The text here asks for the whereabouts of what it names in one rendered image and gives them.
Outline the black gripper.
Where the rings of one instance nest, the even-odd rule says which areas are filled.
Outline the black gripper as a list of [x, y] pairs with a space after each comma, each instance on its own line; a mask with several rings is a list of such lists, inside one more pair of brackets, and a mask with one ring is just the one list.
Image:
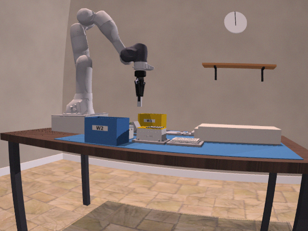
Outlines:
[[144, 93], [144, 77], [146, 77], [146, 71], [137, 70], [135, 71], [135, 88], [136, 88], [136, 95], [137, 95], [137, 107], [142, 107], [142, 97]]

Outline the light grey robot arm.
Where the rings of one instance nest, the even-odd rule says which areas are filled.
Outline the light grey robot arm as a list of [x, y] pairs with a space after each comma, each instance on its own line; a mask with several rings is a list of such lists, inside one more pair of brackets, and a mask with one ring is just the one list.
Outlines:
[[63, 115], [89, 115], [94, 114], [92, 105], [92, 59], [86, 38], [86, 30], [95, 25], [113, 44], [121, 63], [128, 65], [134, 61], [134, 70], [154, 70], [154, 66], [147, 64], [147, 47], [136, 43], [125, 47], [119, 38], [115, 22], [105, 11], [94, 13], [89, 9], [80, 9], [77, 12], [78, 23], [71, 25], [70, 37], [76, 67], [76, 94], [74, 99], [66, 106]]

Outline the blue bench mat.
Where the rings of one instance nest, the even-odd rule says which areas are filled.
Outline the blue bench mat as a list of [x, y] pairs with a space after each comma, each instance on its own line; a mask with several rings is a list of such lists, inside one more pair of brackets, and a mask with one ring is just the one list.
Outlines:
[[179, 153], [179, 154], [197, 154], [197, 155], [211, 155], [211, 156], [228, 156], [228, 157], [246, 157], [246, 158], [267, 158], [267, 159], [291, 159], [291, 160], [304, 160], [284, 144], [280, 145], [265, 145], [265, 144], [244, 144], [244, 143], [220, 143], [220, 142], [204, 142], [201, 147], [188, 147], [188, 146], [174, 146], [174, 145], [159, 145], [136, 143], [131, 140], [136, 139], [133, 136], [129, 139], [128, 143], [111, 146], [103, 144], [94, 144], [84, 142], [84, 134], [56, 138], [54, 140], [79, 142], [86, 144], [94, 144], [101, 146], [110, 146], [118, 148]]

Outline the blue open-top bin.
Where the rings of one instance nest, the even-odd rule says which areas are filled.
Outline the blue open-top bin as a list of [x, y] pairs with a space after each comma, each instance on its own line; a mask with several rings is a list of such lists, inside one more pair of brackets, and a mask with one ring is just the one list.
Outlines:
[[85, 142], [119, 146], [129, 142], [129, 118], [91, 116], [85, 117]]

